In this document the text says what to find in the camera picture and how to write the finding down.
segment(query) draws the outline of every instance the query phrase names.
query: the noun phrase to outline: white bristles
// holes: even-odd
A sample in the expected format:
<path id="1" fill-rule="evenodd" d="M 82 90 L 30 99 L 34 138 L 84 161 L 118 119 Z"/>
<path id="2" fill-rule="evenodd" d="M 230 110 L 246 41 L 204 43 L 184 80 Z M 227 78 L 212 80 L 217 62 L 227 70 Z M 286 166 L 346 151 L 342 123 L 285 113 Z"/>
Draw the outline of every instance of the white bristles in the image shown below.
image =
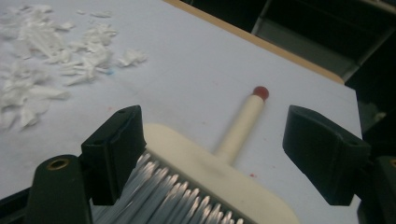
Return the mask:
<path id="1" fill-rule="evenodd" d="M 113 206 L 92 206 L 93 223 L 233 223 L 231 211 L 189 185 L 146 153 Z"/>

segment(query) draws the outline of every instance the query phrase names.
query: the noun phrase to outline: table surface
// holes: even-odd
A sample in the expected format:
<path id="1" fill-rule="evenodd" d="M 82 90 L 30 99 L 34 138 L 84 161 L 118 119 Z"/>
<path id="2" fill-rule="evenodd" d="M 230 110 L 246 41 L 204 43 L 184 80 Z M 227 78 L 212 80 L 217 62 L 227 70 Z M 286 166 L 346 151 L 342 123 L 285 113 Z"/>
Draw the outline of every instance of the table surface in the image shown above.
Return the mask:
<path id="1" fill-rule="evenodd" d="M 359 200 L 349 207 L 327 205 L 281 146 L 289 105 L 314 109 L 361 137 L 353 90 L 161 0 L 3 0 L 0 12 L 27 3 L 49 4 L 52 19 L 74 22 L 66 41 L 80 39 L 92 23 L 110 23 L 119 31 L 109 46 L 116 58 L 132 48 L 148 60 L 69 88 L 61 85 L 59 66 L 48 66 L 52 83 L 71 97 L 52 101 L 35 126 L 21 130 L 17 123 L 0 132 L 0 198 L 29 187 L 42 161 L 79 155 L 80 144 L 129 105 L 142 106 L 145 123 L 164 124 L 212 151 L 247 95 L 263 85 L 270 97 L 234 167 L 288 203 L 301 223 L 358 223 Z M 113 17 L 78 15 L 78 9 L 111 10 Z M 4 39 L 0 52 L 0 63 L 14 60 Z"/>

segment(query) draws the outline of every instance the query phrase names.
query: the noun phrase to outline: wooden edge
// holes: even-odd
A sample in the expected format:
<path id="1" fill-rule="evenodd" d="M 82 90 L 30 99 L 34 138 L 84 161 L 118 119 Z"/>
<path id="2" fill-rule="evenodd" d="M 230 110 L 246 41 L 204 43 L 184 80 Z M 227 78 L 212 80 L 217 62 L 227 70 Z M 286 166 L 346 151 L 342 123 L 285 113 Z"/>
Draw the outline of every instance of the wooden edge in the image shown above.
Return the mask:
<path id="1" fill-rule="evenodd" d="M 267 49 L 267 50 L 273 52 L 274 54 L 276 54 L 276 55 L 278 55 L 278 56 L 280 56 L 282 58 L 285 58 L 285 59 L 287 59 L 287 60 L 289 60 L 289 61 L 291 61 L 293 63 L 297 63 L 300 66 L 302 66 L 304 68 L 307 68 L 307 69 L 309 69 L 311 71 L 314 71 L 314 72 L 316 72 L 316 73 L 318 73 L 318 74 L 320 74 L 320 75 L 322 75 L 322 76 L 324 76 L 324 77 L 326 77 L 326 78 L 328 78 L 328 79 L 330 79 L 332 81 L 335 81 L 335 82 L 340 83 L 342 85 L 345 84 L 343 79 L 341 79 L 336 74 L 330 72 L 329 70 L 324 69 L 324 68 L 318 66 L 317 64 L 311 63 L 311 62 L 309 62 L 309 61 L 307 61 L 307 60 L 305 60 L 305 59 L 303 59 L 303 58 L 301 58 L 301 57 L 299 57 L 299 56 L 297 56 L 297 55 L 295 55 L 293 53 L 290 53 L 290 52 L 288 52 L 288 51 L 286 51 L 286 50 L 284 50 L 284 49 L 282 49 L 280 47 L 277 47 L 277 46 L 275 46 L 275 45 L 273 45 L 273 44 L 271 44 L 271 43 L 269 43 L 269 42 L 267 42 L 267 41 L 265 41 L 263 39 L 260 39 L 260 38 L 258 38 L 255 35 L 252 35 L 252 34 L 246 32 L 244 30 L 241 30 L 241 29 L 231 25 L 228 22 L 222 21 L 222 20 L 220 20 L 220 19 L 218 19 L 218 18 L 216 18 L 216 17 L 214 17 L 212 15 L 209 15 L 209 14 L 203 12 L 202 10 L 199 10 L 196 7 L 192 7 L 192 6 L 190 6 L 190 5 L 188 5 L 188 4 L 184 3 L 184 2 L 181 2 L 179 0 L 163 0 L 163 1 L 166 2 L 166 3 L 169 3 L 170 5 L 172 5 L 174 7 L 178 7 L 178 8 L 180 8 L 180 9 L 186 11 L 186 12 L 189 12 L 190 14 L 192 14 L 192 15 L 194 15 L 194 16 L 196 16 L 196 17 L 198 17 L 198 18 L 200 18 L 200 19 L 202 19 L 204 21 L 208 21 L 208 22 L 218 26 L 219 28 L 221 28 L 221 29 L 223 29 L 225 31 L 228 31 L 228 32 L 230 32 L 230 33 L 232 33 L 234 35 L 237 35 L 237 36 L 249 41 L 250 43 L 252 43 L 252 44 L 254 44 L 254 45 L 256 45 L 256 46 L 258 46 L 258 47 L 260 47 L 262 49 Z"/>

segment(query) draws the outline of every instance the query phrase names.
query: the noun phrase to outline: brush handle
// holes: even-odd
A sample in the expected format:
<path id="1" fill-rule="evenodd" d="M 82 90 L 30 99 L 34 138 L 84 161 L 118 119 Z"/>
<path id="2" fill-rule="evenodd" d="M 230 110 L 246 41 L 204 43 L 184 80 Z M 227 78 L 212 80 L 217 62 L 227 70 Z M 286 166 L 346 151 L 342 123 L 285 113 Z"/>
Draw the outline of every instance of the brush handle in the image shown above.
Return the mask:
<path id="1" fill-rule="evenodd" d="M 221 161 L 233 165 L 239 150 L 247 140 L 250 131 L 262 112 L 268 95 L 267 89 L 257 87 L 253 94 L 246 99 L 233 125 L 225 134 L 221 144 L 214 153 Z"/>

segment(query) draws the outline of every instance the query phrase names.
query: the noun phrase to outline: red tip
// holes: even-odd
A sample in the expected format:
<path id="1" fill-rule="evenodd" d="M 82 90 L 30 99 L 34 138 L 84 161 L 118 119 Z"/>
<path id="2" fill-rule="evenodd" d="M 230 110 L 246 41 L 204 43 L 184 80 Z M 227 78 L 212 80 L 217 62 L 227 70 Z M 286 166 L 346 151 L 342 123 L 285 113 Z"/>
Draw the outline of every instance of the red tip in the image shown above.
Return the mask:
<path id="1" fill-rule="evenodd" d="M 270 92 L 267 90 L 267 88 L 259 86 L 254 89 L 252 95 L 260 96 L 262 100 L 265 101 L 270 95 Z"/>

